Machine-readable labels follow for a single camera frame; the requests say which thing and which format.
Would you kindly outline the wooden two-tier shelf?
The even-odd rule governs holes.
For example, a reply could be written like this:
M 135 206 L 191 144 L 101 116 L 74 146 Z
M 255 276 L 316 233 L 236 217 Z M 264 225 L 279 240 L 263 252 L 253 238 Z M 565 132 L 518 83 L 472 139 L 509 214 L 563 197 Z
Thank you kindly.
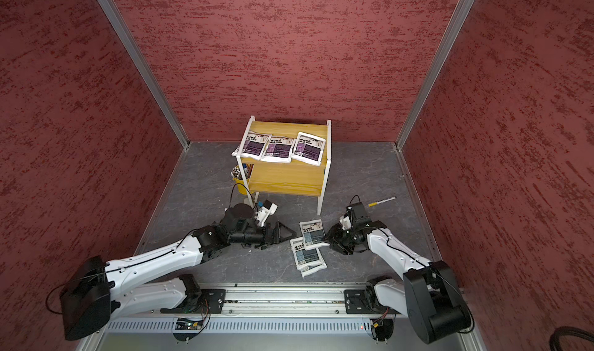
M 324 125 L 296 124 L 258 121 L 254 116 L 250 116 L 239 144 L 240 147 L 244 146 L 250 131 L 293 138 L 297 137 L 299 132 L 304 132 L 326 139 L 326 147 L 323 151 L 323 160 L 320 166 L 308 165 L 296 160 L 288 164 L 282 164 L 241 158 L 239 155 L 235 157 L 239 166 L 242 163 L 253 165 L 248 184 L 250 194 L 254 193 L 259 196 L 261 193 L 268 193 L 316 197 L 316 214 L 320 215 L 323 209 L 323 200 L 331 166 L 332 121 L 328 120 Z

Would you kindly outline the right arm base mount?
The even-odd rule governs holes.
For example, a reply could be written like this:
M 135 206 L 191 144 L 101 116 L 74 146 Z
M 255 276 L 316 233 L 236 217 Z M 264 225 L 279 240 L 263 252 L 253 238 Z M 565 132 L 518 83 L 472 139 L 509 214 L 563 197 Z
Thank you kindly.
M 407 317 L 405 292 L 399 287 L 379 285 L 365 289 L 344 291 L 344 304 L 348 315 L 389 315 Z

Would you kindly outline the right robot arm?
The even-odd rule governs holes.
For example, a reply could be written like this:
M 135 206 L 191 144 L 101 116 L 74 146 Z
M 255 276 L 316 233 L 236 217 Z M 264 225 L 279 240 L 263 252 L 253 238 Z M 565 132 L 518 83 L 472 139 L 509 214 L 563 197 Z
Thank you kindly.
M 361 247 L 388 264 L 401 280 L 379 277 L 368 281 L 364 305 L 375 312 L 392 309 L 406 316 L 422 342 L 430 344 L 475 329 L 473 314 L 451 267 L 407 247 L 387 225 L 373 221 L 362 203 L 348 206 L 323 241 L 343 255 L 358 253 Z

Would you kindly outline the purple coffee bag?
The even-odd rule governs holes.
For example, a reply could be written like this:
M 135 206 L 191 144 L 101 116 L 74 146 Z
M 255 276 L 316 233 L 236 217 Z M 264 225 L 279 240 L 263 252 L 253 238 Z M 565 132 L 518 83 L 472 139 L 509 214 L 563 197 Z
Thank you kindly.
M 325 138 L 299 132 L 295 139 L 291 159 L 308 165 L 320 166 L 322 164 L 325 147 Z
M 242 148 L 237 147 L 231 155 L 235 157 L 239 155 L 241 158 L 261 160 L 271 137 L 270 134 L 259 134 L 250 131 L 247 134 L 244 146 Z
M 295 138 L 272 136 L 267 143 L 262 162 L 288 164 L 292 160 Z

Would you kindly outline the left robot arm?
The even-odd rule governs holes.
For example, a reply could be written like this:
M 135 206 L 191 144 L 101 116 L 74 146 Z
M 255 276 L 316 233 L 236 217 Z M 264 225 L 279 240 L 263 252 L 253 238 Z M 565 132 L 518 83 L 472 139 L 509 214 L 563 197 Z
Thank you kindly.
M 273 218 L 276 209 L 269 201 L 260 209 L 240 203 L 220 222 L 192 229 L 170 245 L 120 260 L 87 259 L 58 288 L 65 339 L 81 340 L 113 319 L 152 311 L 182 315 L 183 330 L 204 327 L 221 313 L 226 292 L 202 289 L 184 269 L 212 261 L 232 244 L 264 250 L 295 238 L 294 230 Z

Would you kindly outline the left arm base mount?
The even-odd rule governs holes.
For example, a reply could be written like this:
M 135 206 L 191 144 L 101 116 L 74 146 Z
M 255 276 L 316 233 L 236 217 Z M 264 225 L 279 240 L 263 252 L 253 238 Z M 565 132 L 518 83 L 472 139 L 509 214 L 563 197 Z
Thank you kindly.
M 192 293 L 173 309 L 160 309 L 162 314 L 221 314 L 226 296 L 224 289 L 204 289 Z

